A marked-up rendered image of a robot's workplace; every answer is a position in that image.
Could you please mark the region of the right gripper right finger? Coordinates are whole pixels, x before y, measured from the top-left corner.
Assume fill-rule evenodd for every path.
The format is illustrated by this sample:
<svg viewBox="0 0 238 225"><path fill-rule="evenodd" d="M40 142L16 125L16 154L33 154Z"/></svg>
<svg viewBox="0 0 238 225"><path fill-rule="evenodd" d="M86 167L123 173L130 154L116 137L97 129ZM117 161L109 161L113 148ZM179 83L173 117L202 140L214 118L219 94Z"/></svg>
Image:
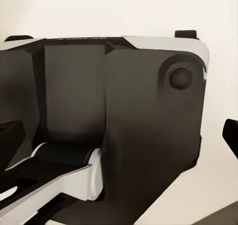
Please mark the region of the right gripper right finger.
<svg viewBox="0 0 238 225"><path fill-rule="evenodd" d="M238 121L227 119L223 128L223 139L238 159Z"/></svg>

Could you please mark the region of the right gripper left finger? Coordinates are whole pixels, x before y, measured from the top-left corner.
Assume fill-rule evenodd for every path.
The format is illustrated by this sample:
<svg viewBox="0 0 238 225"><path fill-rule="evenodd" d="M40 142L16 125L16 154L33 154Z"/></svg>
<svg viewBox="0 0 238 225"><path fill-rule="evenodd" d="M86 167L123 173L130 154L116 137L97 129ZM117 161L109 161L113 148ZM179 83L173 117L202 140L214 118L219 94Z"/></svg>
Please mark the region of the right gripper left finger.
<svg viewBox="0 0 238 225"><path fill-rule="evenodd" d="M26 132L21 119L0 125L0 178L25 138Z"/></svg>

